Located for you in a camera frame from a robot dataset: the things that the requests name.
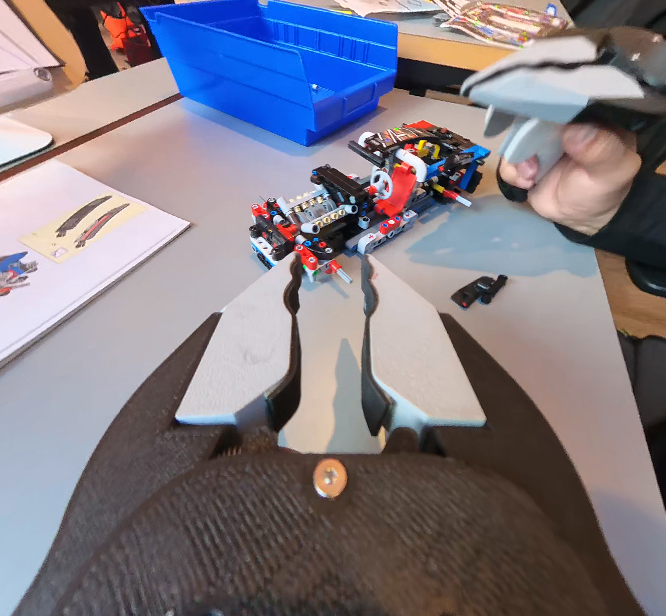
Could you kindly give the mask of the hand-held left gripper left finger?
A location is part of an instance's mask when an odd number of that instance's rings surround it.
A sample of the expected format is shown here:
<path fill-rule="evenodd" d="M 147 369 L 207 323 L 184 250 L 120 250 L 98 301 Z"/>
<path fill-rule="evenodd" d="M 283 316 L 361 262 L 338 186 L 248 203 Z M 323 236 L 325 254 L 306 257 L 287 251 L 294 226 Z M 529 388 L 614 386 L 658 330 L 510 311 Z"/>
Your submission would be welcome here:
<path fill-rule="evenodd" d="M 279 431 L 300 403 L 302 265 L 278 262 L 222 310 L 175 419 Z"/>

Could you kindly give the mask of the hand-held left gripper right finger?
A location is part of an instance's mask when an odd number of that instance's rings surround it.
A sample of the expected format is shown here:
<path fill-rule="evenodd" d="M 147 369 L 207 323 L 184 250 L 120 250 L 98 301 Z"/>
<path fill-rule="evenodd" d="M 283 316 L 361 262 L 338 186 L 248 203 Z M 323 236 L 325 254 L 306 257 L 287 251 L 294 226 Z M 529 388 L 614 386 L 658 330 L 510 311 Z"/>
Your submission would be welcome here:
<path fill-rule="evenodd" d="M 372 255 L 362 261 L 362 410 L 368 430 L 481 428 L 486 414 L 437 309 Z"/>

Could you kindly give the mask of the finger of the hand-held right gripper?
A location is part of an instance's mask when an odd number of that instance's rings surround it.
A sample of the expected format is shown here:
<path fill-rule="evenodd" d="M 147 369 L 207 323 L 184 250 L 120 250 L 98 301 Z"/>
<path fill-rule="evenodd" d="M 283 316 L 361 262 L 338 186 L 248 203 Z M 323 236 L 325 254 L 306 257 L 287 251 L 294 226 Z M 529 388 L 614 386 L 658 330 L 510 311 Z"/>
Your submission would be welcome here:
<path fill-rule="evenodd" d="M 476 74 L 463 84 L 462 94 L 502 120 L 535 118 L 559 124 L 571 121 L 592 102 L 645 97 L 636 79 L 616 68 L 592 65 L 522 66 Z"/>
<path fill-rule="evenodd" d="M 593 99 L 610 98 L 610 80 L 577 79 L 572 88 L 564 81 L 573 79 L 573 72 L 597 61 L 606 36 L 560 36 L 536 40 L 506 56 L 484 70 L 478 71 L 462 85 L 462 95 L 471 99 L 530 99 L 541 90 L 552 92 L 545 77 L 555 71 L 555 88 L 566 93 L 582 93 Z"/>

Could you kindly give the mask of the black brick assembly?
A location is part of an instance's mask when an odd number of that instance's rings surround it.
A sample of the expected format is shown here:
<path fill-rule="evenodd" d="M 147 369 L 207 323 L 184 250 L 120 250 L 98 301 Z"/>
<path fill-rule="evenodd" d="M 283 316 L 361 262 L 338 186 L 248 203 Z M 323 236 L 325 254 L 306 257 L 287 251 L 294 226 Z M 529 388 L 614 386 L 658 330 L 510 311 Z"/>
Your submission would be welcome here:
<path fill-rule="evenodd" d="M 504 274 L 496 278 L 482 276 L 459 288 L 451 295 L 450 299 L 464 310 L 467 310 L 476 302 L 488 305 L 506 285 L 507 281 L 508 277 Z"/>

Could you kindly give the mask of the toy brick car chassis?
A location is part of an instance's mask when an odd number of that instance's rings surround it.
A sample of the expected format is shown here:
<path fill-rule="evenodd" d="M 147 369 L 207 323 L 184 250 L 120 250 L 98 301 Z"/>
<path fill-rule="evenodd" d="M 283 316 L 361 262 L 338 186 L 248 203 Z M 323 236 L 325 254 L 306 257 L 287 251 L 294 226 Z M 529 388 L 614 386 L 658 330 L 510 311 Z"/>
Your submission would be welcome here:
<path fill-rule="evenodd" d="M 265 267 L 296 253 L 311 282 L 337 275 L 351 284 L 341 254 L 371 254 L 436 202 L 471 206 L 490 154 L 425 120 L 364 132 L 348 147 L 371 164 L 368 176 L 324 164 L 312 170 L 304 193 L 252 204 L 250 242 Z"/>

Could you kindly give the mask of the blue plastic bin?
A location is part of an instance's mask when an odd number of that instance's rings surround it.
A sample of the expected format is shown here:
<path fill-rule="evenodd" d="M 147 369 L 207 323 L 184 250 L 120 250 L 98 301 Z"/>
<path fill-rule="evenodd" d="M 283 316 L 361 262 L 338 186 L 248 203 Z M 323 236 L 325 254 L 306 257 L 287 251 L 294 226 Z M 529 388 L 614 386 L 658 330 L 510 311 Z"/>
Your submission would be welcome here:
<path fill-rule="evenodd" d="M 394 22 L 283 0 L 141 12 L 183 97 L 297 144 L 312 145 L 375 110 L 394 87 Z"/>

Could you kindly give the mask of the person's right forearm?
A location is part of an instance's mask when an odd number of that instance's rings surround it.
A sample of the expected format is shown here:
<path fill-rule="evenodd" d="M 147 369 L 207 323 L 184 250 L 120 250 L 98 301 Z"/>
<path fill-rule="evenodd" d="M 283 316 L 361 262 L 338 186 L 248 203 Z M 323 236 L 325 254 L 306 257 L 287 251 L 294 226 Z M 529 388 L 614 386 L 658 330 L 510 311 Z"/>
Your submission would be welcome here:
<path fill-rule="evenodd" d="M 665 176 L 639 174 L 616 214 L 592 236 L 558 223 L 555 226 L 573 243 L 664 270 Z"/>

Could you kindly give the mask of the grey desk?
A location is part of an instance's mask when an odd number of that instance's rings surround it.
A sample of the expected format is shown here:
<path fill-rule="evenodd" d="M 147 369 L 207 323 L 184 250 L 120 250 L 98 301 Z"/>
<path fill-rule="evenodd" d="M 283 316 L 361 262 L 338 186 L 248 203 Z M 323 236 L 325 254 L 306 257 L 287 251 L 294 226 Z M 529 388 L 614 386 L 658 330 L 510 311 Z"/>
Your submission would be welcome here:
<path fill-rule="evenodd" d="M 85 82 L 68 93 L 12 110 L 9 116 L 50 133 L 44 151 L 1 167 L 1 178 L 64 154 L 181 99 L 166 59 Z"/>
<path fill-rule="evenodd" d="M 1 614 L 42 565 L 81 472 L 139 385 L 267 272 L 250 204 L 301 193 L 313 168 L 362 174 L 366 130 L 428 120 L 486 145 L 480 109 L 393 91 L 372 118 L 301 147 L 179 100 L 56 158 L 192 226 L 1 370 Z M 538 405 L 586 485 L 608 545 L 650 615 L 665 614 L 665 513 L 594 252 L 495 183 L 437 205 L 374 255 L 450 313 Z M 451 295 L 506 275 L 488 305 Z"/>

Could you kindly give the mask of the person's right hand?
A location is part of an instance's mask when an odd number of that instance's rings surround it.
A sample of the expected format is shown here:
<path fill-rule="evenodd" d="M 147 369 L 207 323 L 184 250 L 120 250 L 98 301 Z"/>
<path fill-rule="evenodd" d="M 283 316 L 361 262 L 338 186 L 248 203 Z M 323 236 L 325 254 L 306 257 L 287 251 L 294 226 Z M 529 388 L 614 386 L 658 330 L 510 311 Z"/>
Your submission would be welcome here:
<path fill-rule="evenodd" d="M 499 176 L 526 190 L 528 204 L 545 220 L 593 236 L 617 213 L 641 167 L 637 136 L 574 124 L 564 129 L 562 147 L 545 173 L 534 156 L 516 165 L 501 161 Z"/>

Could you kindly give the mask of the grey table with wooden edge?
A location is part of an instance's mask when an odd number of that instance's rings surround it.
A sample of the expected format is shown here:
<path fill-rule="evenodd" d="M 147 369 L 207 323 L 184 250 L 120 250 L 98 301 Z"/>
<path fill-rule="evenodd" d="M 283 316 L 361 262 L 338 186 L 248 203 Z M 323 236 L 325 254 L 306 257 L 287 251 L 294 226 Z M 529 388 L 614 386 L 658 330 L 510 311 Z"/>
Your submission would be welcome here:
<path fill-rule="evenodd" d="M 201 0 L 174 0 L 177 4 Z M 331 0 L 295 0 L 298 3 L 326 10 L 337 8 Z M 549 4 L 557 8 L 557 15 L 571 22 L 560 0 L 488 0 L 513 6 L 524 6 L 544 11 Z M 266 4 L 268 0 L 259 0 Z M 478 41 L 464 34 L 437 27 L 432 15 L 377 13 L 371 18 L 395 22 L 398 26 L 398 58 L 429 62 L 436 65 L 479 71 L 501 60 L 510 50 Z"/>

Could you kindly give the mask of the white instruction booklet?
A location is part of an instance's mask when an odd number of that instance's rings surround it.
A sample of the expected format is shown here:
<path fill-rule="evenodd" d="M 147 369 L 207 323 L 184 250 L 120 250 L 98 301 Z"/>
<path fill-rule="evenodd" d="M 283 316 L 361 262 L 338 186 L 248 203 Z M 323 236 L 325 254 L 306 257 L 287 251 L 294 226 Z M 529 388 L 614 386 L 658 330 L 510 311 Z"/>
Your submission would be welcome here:
<path fill-rule="evenodd" d="M 190 227 L 62 162 L 1 182 L 1 365 Z"/>

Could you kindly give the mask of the black office chair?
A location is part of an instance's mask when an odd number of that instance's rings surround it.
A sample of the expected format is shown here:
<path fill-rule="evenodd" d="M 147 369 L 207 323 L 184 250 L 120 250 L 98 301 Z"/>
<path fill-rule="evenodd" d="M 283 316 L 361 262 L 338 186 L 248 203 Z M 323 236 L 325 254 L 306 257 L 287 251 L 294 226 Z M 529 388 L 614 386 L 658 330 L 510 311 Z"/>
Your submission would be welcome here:
<path fill-rule="evenodd" d="M 625 260 L 629 279 L 635 287 L 646 294 L 666 297 L 665 267 L 655 267 L 644 263 Z"/>

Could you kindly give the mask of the white stand base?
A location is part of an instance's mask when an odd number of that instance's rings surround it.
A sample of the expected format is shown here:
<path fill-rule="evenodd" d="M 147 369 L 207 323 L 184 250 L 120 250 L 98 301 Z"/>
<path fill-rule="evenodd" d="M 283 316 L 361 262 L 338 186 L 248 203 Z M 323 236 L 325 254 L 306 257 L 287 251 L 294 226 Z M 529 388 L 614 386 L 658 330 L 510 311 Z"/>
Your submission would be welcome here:
<path fill-rule="evenodd" d="M 52 146 L 54 138 L 27 124 L 1 116 L 1 167 L 31 157 Z"/>

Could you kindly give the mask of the orange cloth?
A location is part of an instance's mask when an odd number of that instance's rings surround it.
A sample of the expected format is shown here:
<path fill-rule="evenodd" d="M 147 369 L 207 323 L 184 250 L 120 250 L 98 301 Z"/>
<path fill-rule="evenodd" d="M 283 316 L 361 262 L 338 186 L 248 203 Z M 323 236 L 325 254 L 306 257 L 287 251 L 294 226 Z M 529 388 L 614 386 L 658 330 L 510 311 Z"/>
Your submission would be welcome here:
<path fill-rule="evenodd" d="M 127 31 L 133 26 L 126 10 L 119 2 L 105 2 L 101 5 L 100 14 L 104 28 L 111 36 L 111 49 L 124 54 Z"/>

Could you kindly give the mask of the wooden document stand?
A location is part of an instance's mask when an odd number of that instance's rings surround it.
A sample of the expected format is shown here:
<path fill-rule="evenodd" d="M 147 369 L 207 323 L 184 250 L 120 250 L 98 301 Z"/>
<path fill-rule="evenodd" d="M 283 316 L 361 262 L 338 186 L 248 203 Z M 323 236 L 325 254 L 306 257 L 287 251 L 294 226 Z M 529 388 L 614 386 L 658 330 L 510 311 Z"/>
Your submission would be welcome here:
<path fill-rule="evenodd" d="M 59 86 L 72 90 L 87 76 L 87 66 L 74 37 L 45 0 L 5 0 L 33 33 L 61 61 Z"/>

